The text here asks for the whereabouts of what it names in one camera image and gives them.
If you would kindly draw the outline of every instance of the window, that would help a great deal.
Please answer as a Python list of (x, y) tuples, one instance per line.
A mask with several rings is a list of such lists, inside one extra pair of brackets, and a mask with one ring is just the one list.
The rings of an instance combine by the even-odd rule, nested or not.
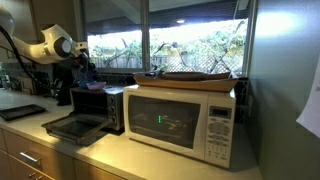
[(249, 0), (83, 0), (83, 7), (99, 71), (245, 70)]

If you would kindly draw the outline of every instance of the wall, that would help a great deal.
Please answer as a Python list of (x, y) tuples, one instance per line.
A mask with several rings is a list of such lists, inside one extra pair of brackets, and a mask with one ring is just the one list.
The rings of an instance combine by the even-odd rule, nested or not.
[(265, 180), (320, 177), (320, 139), (296, 123), (318, 63), (319, 9), (318, 0), (258, 2), (245, 124)]

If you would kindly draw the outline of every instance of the microwave control panel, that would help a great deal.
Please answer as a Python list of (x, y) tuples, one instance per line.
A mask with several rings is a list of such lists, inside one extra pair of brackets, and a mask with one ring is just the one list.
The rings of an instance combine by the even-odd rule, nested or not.
[(205, 145), (206, 162), (229, 168), (233, 134), (233, 109), (209, 106)]

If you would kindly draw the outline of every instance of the white microwave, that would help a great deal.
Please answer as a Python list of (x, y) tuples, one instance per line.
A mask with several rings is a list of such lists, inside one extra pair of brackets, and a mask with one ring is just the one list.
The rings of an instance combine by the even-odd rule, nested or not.
[(130, 139), (229, 167), (236, 106), (233, 90), (132, 85), (123, 90), (123, 105), (125, 134)]

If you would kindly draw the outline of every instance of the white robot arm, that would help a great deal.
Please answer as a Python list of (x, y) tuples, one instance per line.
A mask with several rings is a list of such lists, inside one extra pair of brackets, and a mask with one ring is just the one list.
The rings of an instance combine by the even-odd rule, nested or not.
[[(14, 32), (14, 19), (12, 15), (0, 6), (0, 25), (8, 32), (19, 54), (39, 64), (51, 64), (65, 60), (70, 56), (78, 57), (87, 48), (86, 42), (75, 42), (70, 35), (58, 25), (51, 25), (41, 32), (45, 42), (41, 44), (27, 44), (12, 36)], [(9, 44), (0, 38), (0, 46), (10, 49)]]

